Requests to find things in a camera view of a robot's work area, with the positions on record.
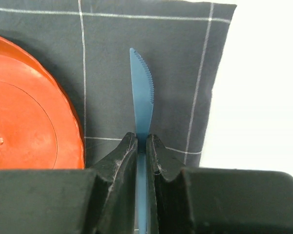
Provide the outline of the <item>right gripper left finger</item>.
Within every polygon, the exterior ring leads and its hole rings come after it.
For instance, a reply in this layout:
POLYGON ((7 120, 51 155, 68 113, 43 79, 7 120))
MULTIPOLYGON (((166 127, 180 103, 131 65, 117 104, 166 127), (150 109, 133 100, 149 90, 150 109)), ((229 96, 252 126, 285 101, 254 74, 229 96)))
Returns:
POLYGON ((0 234, 131 234, 137 139, 84 170, 1 170, 0 234))

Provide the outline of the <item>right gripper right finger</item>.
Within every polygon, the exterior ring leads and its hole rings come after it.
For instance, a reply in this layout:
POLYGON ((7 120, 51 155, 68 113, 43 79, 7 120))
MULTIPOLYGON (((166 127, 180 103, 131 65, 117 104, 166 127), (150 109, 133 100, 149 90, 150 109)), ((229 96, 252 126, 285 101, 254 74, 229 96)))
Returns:
POLYGON ((187 167, 146 140, 152 234, 293 234, 293 177, 187 167))

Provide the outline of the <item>orange round plate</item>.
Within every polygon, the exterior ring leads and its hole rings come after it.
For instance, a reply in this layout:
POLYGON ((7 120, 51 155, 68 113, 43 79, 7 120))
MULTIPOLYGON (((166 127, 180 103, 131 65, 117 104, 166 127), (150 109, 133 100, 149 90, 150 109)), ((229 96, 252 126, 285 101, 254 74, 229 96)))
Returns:
POLYGON ((31 54, 0 37, 0 170, 84 167, 67 94, 31 54))

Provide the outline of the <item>blue plastic knife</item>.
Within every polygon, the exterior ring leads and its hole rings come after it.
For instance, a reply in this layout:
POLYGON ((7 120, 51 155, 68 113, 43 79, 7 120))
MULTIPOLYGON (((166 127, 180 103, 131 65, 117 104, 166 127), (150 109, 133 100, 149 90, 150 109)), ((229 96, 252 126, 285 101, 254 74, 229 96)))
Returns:
POLYGON ((135 130, 138 140, 136 181, 138 228, 140 234, 146 234, 148 223, 146 140, 153 113, 154 85, 150 70, 141 55, 134 48, 130 48, 129 54, 135 130))

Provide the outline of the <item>dark checked cloth placemat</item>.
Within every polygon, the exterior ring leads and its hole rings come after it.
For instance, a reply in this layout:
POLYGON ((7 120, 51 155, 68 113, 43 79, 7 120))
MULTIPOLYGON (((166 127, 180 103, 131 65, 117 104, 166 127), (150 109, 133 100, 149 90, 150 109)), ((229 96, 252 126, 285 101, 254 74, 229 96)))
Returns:
POLYGON ((64 88, 84 128, 87 166, 134 131, 134 48, 153 77, 151 133, 174 157, 197 166, 235 9, 212 0, 0 0, 0 36, 64 88))

